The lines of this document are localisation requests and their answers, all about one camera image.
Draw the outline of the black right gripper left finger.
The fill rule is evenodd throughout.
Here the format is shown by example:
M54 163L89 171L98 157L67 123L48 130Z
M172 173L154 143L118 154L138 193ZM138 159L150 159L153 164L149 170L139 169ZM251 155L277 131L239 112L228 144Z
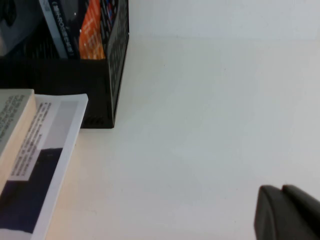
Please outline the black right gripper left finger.
M318 240L320 226L310 226L282 188L262 185L258 191L254 231L257 240Z

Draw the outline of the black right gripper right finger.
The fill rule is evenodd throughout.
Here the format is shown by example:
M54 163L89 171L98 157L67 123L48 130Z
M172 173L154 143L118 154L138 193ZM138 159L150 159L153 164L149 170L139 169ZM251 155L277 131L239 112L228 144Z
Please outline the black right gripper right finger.
M320 225L320 201L294 185L283 185L283 193L310 226Z

